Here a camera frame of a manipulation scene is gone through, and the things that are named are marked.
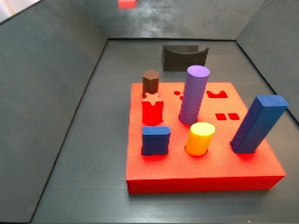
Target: blue rectangular prism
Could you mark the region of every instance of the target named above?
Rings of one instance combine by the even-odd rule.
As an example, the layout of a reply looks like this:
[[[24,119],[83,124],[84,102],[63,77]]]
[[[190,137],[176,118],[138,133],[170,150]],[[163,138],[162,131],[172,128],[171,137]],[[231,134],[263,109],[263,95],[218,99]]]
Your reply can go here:
[[[171,129],[167,126],[143,127],[143,150],[144,156],[166,155],[168,153],[168,144]]]
[[[289,107],[282,95],[259,95],[231,141],[235,153],[254,153]]]

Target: red platform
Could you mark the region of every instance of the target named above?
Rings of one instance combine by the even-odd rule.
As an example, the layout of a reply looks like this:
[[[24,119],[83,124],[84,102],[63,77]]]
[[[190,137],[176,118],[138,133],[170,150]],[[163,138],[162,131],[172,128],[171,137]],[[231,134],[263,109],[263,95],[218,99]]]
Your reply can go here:
[[[170,153],[166,156],[143,156],[143,84],[132,85],[126,167],[128,192],[188,193],[270,189],[286,176],[286,172],[267,140],[254,154],[235,154],[230,147],[249,111],[231,83],[209,83],[206,88],[214,94],[226,91],[229,98],[210,98],[207,91],[203,96],[199,122],[211,123],[217,127],[209,153],[194,157],[184,152],[190,126],[179,121],[183,86],[184,83],[159,84],[159,95],[164,100],[160,125],[170,126],[172,130]],[[225,114],[226,120],[218,119],[217,114]]]

